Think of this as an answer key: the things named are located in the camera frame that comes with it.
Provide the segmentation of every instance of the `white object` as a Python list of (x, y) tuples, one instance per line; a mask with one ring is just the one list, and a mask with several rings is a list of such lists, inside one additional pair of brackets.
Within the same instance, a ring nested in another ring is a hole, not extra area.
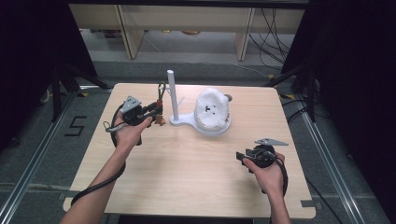
[(172, 70), (168, 70), (168, 82), (169, 89), (171, 92), (171, 100), (172, 100), (172, 109), (174, 113), (174, 120), (178, 120), (178, 111), (177, 111), (177, 97), (176, 97), (176, 86), (175, 86), (175, 74)]
[(198, 96), (194, 117), (201, 129), (205, 131), (219, 131), (227, 124), (228, 97), (220, 91), (209, 88)]
[(170, 122), (176, 126), (190, 125), (204, 135), (218, 136), (225, 133), (231, 125), (228, 102), (229, 98), (223, 93), (209, 88), (198, 96), (192, 113), (177, 115), (178, 119), (171, 116)]

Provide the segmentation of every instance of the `white vertical rod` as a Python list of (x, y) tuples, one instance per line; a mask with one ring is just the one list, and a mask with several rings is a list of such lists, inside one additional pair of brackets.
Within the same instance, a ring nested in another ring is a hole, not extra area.
[(173, 108), (173, 112), (174, 112), (174, 120), (178, 120), (175, 75), (172, 70), (168, 70), (167, 72), (168, 72), (169, 89), (171, 91), (171, 100), (172, 100), (172, 108)]

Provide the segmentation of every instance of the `black wire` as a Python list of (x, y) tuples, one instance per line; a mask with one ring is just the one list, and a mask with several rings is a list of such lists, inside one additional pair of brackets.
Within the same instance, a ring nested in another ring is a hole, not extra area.
[(256, 42), (256, 40), (253, 38), (253, 36), (252, 36), (251, 34), (249, 34), (249, 36), (250, 36), (251, 40), (254, 42), (254, 44), (257, 46), (257, 48), (259, 48), (260, 51), (262, 51), (262, 52), (268, 54), (268, 56), (270, 56), (271, 58), (277, 60), (278, 62), (283, 63), (283, 61), (282, 61), (281, 59), (279, 59), (278, 57), (276, 57), (275, 54), (271, 53), (270, 51), (268, 51), (268, 50), (266, 50), (266, 49), (264, 49), (264, 48), (262, 47), (262, 45), (263, 45), (264, 43), (262, 43), (262, 44), (260, 45), (259, 43)]
[(292, 115), (290, 115), (287, 118), (288, 123), (290, 123), (292, 120), (296, 119), (298, 116), (302, 115), (304, 112), (306, 112), (307, 109), (308, 109), (308, 106), (305, 106), (305, 107), (299, 109), (298, 111), (294, 112)]
[(297, 103), (297, 102), (306, 102), (306, 100), (292, 100), (292, 101), (288, 101), (286, 103), (283, 103), (282, 106), (289, 105), (291, 103)]
[[(111, 121), (111, 128), (114, 127), (114, 122), (116, 121), (117, 114), (119, 113), (119, 111), (120, 111), (120, 109), (122, 108), (122, 106), (123, 106), (123, 104), (120, 105), (119, 108), (117, 108), (116, 113), (115, 113), (114, 116), (113, 116), (113, 120)], [(117, 146), (117, 139), (116, 139), (116, 135), (115, 135), (114, 133), (111, 134), (111, 140), (113, 141), (114, 147), (116, 147), (116, 146)], [(74, 204), (78, 199), (84, 197), (85, 195), (87, 195), (87, 194), (89, 194), (89, 193), (92, 193), (92, 192), (94, 192), (95, 190), (100, 189), (100, 188), (102, 188), (102, 187), (104, 187), (104, 186), (106, 186), (106, 185), (108, 185), (108, 184), (110, 184), (110, 183), (116, 181), (116, 180), (123, 174), (123, 172), (125, 171), (125, 167), (126, 167), (126, 163), (124, 163), (124, 164), (122, 165), (122, 167), (120, 168), (120, 170), (119, 170), (115, 175), (111, 176), (109, 179), (107, 179), (107, 180), (105, 180), (105, 181), (103, 181), (103, 182), (101, 182), (101, 183), (99, 183), (99, 184), (97, 184), (97, 185), (91, 186), (91, 187), (89, 187), (89, 188), (87, 188), (87, 189), (84, 189), (83, 191), (79, 192), (79, 193), (73, 198), (73, 200), (72, 200), (72, 202), (71, 202), (71, 206), (73, 206), (73, 204)]]
[[(285, 60), (285, 59), (286, 59), (285, 53), (288, 53), (288, 52), (285, 51), (285, 50), (283, 50), (282, 47), (280, 46), (280, 44), (283, 45), (283, 46), (284, 46), (285, 48), (287, 48), (287, 49), (289, 49), (289, 48), (288, 48), (288, 47), (279, 39), (279, 37), (277, 36), (277, 29), (276, 29), (276, 9), (273, 8), (273, 20), (272, 20), (272, 22), (271, 22), (271, 25), (270, 25), (269, 21), (267, 20), (267, 18), (266, 18), (266, 16), (265, 16), (265, 13), (264, 13), (264, 10), (263, 10), (263, 9), (262, 9), (262, 16), (264, 17), (265, 22), (267, 23), (267, 26), (268, 26), (268, 30), (269, 30), (267, 36), (265, 37), (265, 39), (264, 39), (263, 41), (264, 41), (269, 47), (271, 47), (271, 48), (273, 48), (273, 49), (278, 49), (279, 52), (280, 52), (280, 54), (282, 55), (283, 60)], [(276, 42), (276, 44), (277, 44), (277, 47), (274, 47), (274, 46), (272, 46), (272, 45), (270, 45), (270, 44), (268, 44), (268, 43), (266, 42), (266, 40), (267, 40), (269, 34), (271, 34), (271, 35), (273, 36), (273, 38), (274, 38), (274, 40), (275, 40), (275, 42)]]
[(279, 161), (280, 158), (276, 157), (275, 162), (279, 166), (282, 175), (283, 175), (283, 196), (285, 197), (286, 191), (288, 190), (288, 184), (289, 184), (289, 178), (288, 178), (288, 172), (286, 171), (285, 164)]
[(259, 46), (259, 44), (253, 39), (253, 37), (251, 36), (251, 35), (249, 35), (250, 36), (250, 38), (253, 40), (253, 42), (256, 44), (256, 46), (259, 48), (259, 50), (260, 50), (260, 53), (259, 53), (259, 57), (260, 57), (260, 61), (262, 62), (262, 64), (264, 64), (264, 66), (266, 66), (266, 67), (269, 67), (269, 68), (272, 68), (272, 69), (275, 69), (275, 70), (281, 70), (280, 68), (277, 68), (277, 67), (273, 67), (273, 66), (270, 66), (270, 65), (268, 65), (268, 64), (266, 64), (263, 60), (262, 60), (262, 49), (261, 49), (261, 47)]
[(339, 223), (343, 223), (343, 221), (341, 220), (341, 218), (339, 216), (337, 216), (337, 214), (334, 212), (334, 210), (332, 209), (332, 207), (327, 203), (327, 201), (323, 198), (323, 196), (319, 193), (318, 189), (314, 186), (314, 184), (312, 184), (312, 182), (306, 177), (305, 178), (306, 182), (312, 187), (312, 189), (314, 189), (314, 191), (317, 193), (317, 195), (320, 197), (320, 199), (326, 204), (326, 206), (330, 209), (330, 211), (332, 212), (332, 214), (335, 216), (335, 218), (337, 218)]

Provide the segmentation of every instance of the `wooden table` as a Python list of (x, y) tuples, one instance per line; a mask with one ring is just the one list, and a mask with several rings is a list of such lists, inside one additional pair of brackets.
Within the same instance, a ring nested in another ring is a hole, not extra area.
[[(267, 196), (261, 193), (254, 175), (235, 158), (256, 146), (254, 140), (270, 137), (289, 143), (275, 147), (286, 156), (289, 188), (286, 205), (292, 218), (312, 218), (315, 207), (291, 138), (290, 129), (277, 92), (273, 88), (210, 86), (230, 94), (230, 129), (209, 137), (192, 127), (173, 126), (171, 98), (163, 97), (167, 123), (152, 125), (143, 134), (143, 144), (135, 147), (117, 180), (106, 213), (189, 217), (269, 217)], [(193, 111), (199, 93), (209, 86), (177, 85), (179, 114)], [(110, 95), (87, 152), (70, 190), (83, 190), (103, 167), (114, 147), (105, 132), (117, 107), (128, 95), (148, 105), (158, 98), (156, 84), (117, 84)], [(64, 210), (71, 198), (64, 201)]]

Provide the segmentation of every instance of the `forearm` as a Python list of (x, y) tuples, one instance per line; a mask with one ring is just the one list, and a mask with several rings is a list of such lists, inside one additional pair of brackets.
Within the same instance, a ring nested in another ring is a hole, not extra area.
[[(91, 182), (90, 187), (115, 175), (125, 163), (129, 152), (116, 150)], [(80, 198), (70, 207), (61, 223), (99, 223), (114, 185), (115, 181)]]
[(282, 196), (272, 197), (268, 196), (271, 204), (271, 219), (272, 223), (288, 224), (291, 223), (288, 208)]

